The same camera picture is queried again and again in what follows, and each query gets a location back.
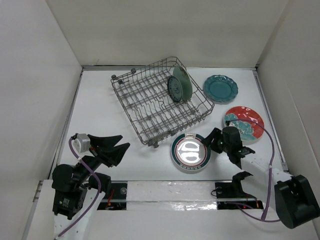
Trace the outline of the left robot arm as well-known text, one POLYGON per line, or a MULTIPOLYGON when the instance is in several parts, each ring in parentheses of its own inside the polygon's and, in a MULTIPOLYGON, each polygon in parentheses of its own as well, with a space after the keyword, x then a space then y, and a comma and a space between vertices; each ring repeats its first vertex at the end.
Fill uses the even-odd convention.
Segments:
POLYGON ((56 240, 86 240, 92 218, 102 199, 111 200, 115 189, 109 175, 96 170, 116 167, 130 143, 119 144, 122 135, 98 137, 76 133, 68 146, 77 164, 59 164, 52 172, 52 211, 56 240))

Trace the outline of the white green rimmed plate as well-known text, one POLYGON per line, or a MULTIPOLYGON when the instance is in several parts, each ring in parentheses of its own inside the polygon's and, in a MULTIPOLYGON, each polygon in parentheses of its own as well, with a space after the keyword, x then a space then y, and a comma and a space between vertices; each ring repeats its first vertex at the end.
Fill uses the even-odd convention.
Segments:
POLYGON ((183 133, 172 143, 170 153, 173 164, 182 172, 195 174, 209 164, 211 150, 202 143, 204 137, 196 133, 183 133))

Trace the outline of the red teal floral plate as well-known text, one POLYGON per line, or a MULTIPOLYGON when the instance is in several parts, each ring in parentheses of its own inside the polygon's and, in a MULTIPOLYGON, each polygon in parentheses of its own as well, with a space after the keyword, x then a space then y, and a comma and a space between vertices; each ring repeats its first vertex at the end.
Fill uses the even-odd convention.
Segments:
POLYGON ((240 138, 245 143, 254 143, 264 134, 264 120, 252 108, 235 106, 230 108, 223 117, 223 124, 230 121, 229 126, 236 127, 240 138))

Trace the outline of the blue patterned small plate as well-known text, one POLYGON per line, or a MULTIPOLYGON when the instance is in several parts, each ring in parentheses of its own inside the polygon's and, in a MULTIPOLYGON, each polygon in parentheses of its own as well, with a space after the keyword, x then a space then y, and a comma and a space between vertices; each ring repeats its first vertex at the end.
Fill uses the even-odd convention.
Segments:
POLYGON ((182 85, 180 81, 173 75, 167 80, 167 91, 173 102, 179 103, 183 99, 182 85))

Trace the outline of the light green floral plate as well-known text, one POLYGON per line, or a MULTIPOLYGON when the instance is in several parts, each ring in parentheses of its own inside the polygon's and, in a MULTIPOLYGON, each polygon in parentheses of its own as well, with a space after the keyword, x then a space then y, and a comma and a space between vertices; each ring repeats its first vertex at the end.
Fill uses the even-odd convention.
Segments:
POLYGON ((173 70, 173 76, 176 77, 182 87, 182 99, 184 101, 189 101, 193 94, 193 85, 190 80, 188 73, 182 66, 175 66, 173 70))

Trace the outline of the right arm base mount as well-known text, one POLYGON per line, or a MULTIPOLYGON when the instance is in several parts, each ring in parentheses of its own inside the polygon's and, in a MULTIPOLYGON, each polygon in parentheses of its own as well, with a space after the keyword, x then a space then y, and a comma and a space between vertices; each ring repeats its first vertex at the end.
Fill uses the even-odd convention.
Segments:
POLYGON ((231 181, 215 182, 211 195, 217 199, 218 210, 263 210, 263 203, 253 195, 243 191, 242 180, 251 176, 245 171, 237 173, 231 181))

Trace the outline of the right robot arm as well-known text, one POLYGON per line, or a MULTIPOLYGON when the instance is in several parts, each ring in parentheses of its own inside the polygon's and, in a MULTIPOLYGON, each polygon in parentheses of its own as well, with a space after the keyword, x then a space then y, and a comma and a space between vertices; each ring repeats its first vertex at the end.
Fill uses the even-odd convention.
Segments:
POLYGON ((229 161, 241 172, 232 177, 227 188, 215 188, 217 198, 231 193, 233 198, 265 200, 259 221, 266 222, 268 209, 276 211, 278 220, 294 229, 320 216, 320 206, 312 187, 303 175, 291 175, 273 167, 273 160, 264 160, 243 145, 239 130, 232 125, 214 128, 207 137, 184 133, 172 143, 170 153, 174 164, 186 171, 201 169, 211 152, 226 153, 229 161))

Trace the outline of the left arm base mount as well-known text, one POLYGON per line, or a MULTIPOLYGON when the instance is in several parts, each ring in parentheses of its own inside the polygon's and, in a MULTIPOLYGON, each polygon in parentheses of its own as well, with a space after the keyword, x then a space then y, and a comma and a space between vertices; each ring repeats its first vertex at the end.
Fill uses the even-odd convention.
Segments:
POLYGON ((127 181, 112 181, 111 190, 98 205, 98 210, 122 211, 127 209, 127 181))

